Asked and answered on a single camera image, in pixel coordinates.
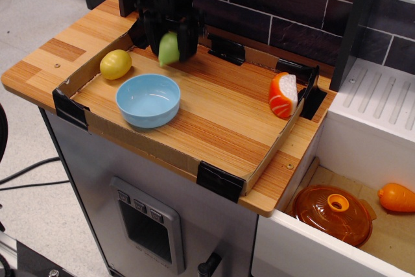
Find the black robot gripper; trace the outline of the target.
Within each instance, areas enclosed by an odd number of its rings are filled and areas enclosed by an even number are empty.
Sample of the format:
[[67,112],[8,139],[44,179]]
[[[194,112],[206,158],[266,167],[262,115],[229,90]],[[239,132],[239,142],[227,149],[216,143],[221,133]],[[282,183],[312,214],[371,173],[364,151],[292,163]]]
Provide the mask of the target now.
[[138,4],[148,44],[159,56],[161,39],[169,30],[177,30],[179,61],[185,62],[197,51],[198,31],[203,29],[203,11],[193,0],[151,0]]

